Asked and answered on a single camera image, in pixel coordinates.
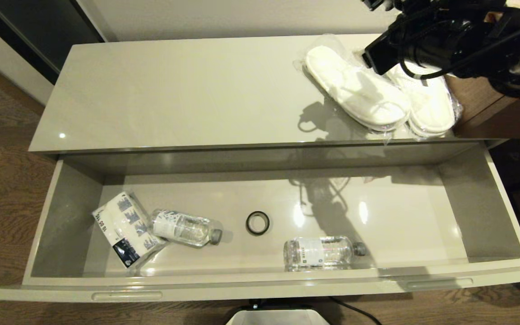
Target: wooden floor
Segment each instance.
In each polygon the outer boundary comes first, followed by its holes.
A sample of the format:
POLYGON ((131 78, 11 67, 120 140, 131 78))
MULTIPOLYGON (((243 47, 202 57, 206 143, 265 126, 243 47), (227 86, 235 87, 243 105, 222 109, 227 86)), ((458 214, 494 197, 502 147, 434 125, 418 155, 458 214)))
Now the wooden floor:
MULTIPOLYGON (((20 283, 54 161, 27 153, 38 117, 0 92, 0 285, 20 283)), ((465 290, 350 296, 342 300, 384 325, 520 325, 520 284, 465 290)), ((312 304, 333 325, 372 324, 326 298, 312 304)), ((246 301, 57 304, 0 301, 4 324, 221 325, 246 301)))

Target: plastic bottle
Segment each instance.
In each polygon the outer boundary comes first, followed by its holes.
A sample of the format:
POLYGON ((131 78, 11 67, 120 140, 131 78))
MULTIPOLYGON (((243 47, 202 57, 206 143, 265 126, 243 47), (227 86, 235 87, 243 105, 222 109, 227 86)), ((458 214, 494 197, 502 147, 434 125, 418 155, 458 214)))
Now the plastic bottle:
POLYGON ((345 236, 296 237, 284 244, 284 264, 288 271, 348 268, 355 256, 366 254, 364 243, 353 244, 345 236))
POLYGON ((202 247, 208 242, 218 245, 222 238, 222 231, 211 228, 208 218, 161 209, 152 212, 151 232, 196 247, 202 247))

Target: packaged towel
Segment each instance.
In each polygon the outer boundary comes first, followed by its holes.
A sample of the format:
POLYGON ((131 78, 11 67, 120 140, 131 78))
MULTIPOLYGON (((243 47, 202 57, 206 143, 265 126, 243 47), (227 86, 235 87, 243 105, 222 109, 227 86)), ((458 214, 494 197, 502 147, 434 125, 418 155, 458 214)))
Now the packaged towel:
POLYGON ((125 267, 138 268, 166 241, 148 232, 149 219, 138 202, 122 192, 92 212, 95 222, 125 267))

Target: open drawer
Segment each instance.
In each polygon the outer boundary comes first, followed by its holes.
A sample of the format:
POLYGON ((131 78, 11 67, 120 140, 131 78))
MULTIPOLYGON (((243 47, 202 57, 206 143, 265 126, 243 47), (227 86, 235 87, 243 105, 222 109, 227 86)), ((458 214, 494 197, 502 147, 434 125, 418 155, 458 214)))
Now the open drawer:
POLYGON ((520 282, 520 229, 480 142, 60 157, 17 286, 0 300, 179 301, 410 292, 520 282), (163 248, 129 276, 91 211, 128 190, 145 210, 221 222, 218 246, 163 248), (264 235, 245 229, 256 210, 264 235), (294 237, 345 235, 352 269, 285 272, 294 237))

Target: plastic bag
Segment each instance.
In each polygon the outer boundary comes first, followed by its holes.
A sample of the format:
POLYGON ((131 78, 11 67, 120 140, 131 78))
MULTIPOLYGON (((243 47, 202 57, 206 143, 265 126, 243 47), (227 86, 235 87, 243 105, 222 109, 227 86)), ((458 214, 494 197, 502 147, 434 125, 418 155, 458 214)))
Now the plastic bag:
MULTIPOLYGON (((407 68, 415 74, 439 70, 413 63, 409 63, 407 68)), ((450 92, 444 77, 413 79, 405 74, 400 65, 394 66, 386 76, 410 98, 412 110, 407 125, 413 138, 422 140, 443 136, 460 119, 462 106, 450 92)))
POLYGON ((323 35, 300 53, 297 70, 307 70, 348 115, 385 142, 410 115, 409 98, 345 49, 334 35, 323 35))
POLYGON ((116 195, 92 215, 130 275, 167 243, 148 232, 149 218, 131 193, 116 195))

